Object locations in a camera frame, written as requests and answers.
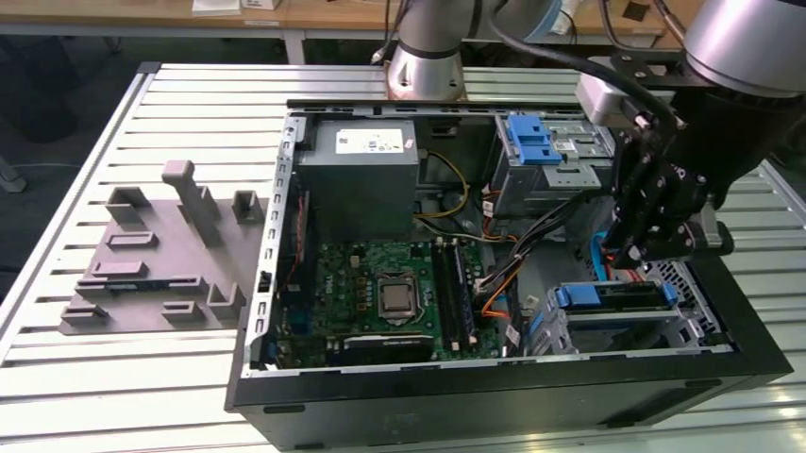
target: cpu socket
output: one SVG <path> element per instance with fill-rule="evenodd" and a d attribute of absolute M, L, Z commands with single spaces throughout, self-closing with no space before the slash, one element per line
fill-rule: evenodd
<path fill-rule="evenodd" d="M 416 315 L 418 295 L 415 277 L 378 278 L 378 316 L 394 326 L 402 326 Z"/>

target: green circuit board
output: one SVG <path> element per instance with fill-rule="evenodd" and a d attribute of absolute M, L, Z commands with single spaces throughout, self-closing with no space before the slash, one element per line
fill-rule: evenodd
<path fill-rule="evenodd" d="M 459 249 L 465 274 L 470 281 L 482 276 L 479 249 L 469 243 Z M 323 337 L 411 333 L 435 337 L 433 360 L 487 359 L 498 355 L 495 323 L 477 324 L 475 347 L 461 351 L 446 349 L 437 296 L 435 272 L 430 243 L 326 243 L 319 247 L 315 276 L 312 335 L 288 339 L 300 366 L 324 366 Z M 379 314 L 379 286 L 387 278 L 415 282 L 419 307 L 411 319 L 394 325 Z"/>

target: slotted table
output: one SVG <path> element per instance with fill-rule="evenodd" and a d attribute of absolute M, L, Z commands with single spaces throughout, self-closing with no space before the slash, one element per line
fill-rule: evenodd
<path fill-rule="evenodd" d="M 467 69 L 471 100 L 577 105 L 577 73 Z M 379 69 L 346 66 L 166 64 L 138 74 L 0 307 L 0 444 L 4 452 L 271 451 L 223 411 L 234 331 L 59 334 L 59 315 L 90 262 L 118 185 L 175 197 L 167 159 L 192 159 L 214 196 L 266 196 L 288 98 L 382 99 Z M 733 186 L 721 219 L 726 257 L 795 372 L 718 397 L 651 428 L 585 431 L 383 451 L 805 451 L 806 209 L 765 164 Z"/>

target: yellow wire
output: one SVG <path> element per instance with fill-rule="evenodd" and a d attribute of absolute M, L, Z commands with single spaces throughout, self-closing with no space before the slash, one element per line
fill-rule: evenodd
<path fill-rule="evenodd" d="M 459 212 L 462 210 L 462 208 L 465 208 L 465 205 L 467 204 L 467 198 L 470 197 L 470 188 L 467 187 L 467 181 L 465 180 L 465 175 L 459 171 L 459 168 L 457 168 L 457 165 L 454 165 L 454 163 L 451 163 L 451 161 L 449 159 L 446 159 L 445 156 L 442 156 L 437 151 L 429 151 L 429 154 L 433 155 L 439 160 L 442 160 L 445 162 L 445 164 L 451 168 L 451 170 L 454 170 L 454 173 L 457 174 L 457 176 L 459 177 L 459 180 L 462 181 L 462 189 L 463 189 L 465 194 L 462 195 L 462 201 L 459 202 L 459 204 L 457 205 L 455 208 L 453 208 L 451 210 L 443 211 L 443 212 L 429 212 L 429 213 L 415 214 L 414 217 L 416 217 L 418 219 L 423 219 L 423 218 L 425 219 L 437 219 L 439 217 L 447 217 L 449 215 L 455 214 L 457 212 Z"/>

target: blue plastic latch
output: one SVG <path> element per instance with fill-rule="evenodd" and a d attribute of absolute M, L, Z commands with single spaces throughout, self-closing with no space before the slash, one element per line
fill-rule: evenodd
<path fill-rule="evenodd" d="M 595 291 L 594 285 L 567 286 L 563 288 L 563 290 L 569 293 L 569 298 L 571 299 L 573 306 L 579 307 L 590 305 L 602 305 L 602 301 L 599 300 L 599 294 Z"/>
<path fill-rule="evenodd" d="M 566 290 L 558 288 L 554 290 L 554 295 L 557 296 L 557 303 L 561 307 L 567 307 L 571 302 L 569 301 L 569 295 L 566 294 Z"/>
<path fill-rule="evenodd" d="M 531 320 L 531 325 L 529 326 L 529 336 L 534 335 L 534 332 L 538 330 L 541 324 L 543 324 L 543 313 L 538 314 Z"/>
<path fill-rule="evenodd" d="M 558 165 L 563 157 L 554 151 L 551 131 L 543 126 L 535 115 L 513 115 L 507 117 L 507 134 L 518 147 L 523 165 Z"/>
<path fill-rule="evenodd" d="M 663 283 L 661 287 L 663 289 L 663 295 L 666 296 L 666 304 L 669 304 L 669 307 L 673 307 L 678 303 L 678 292 L 675 291 L 675 287 L 671 283 Z"/>

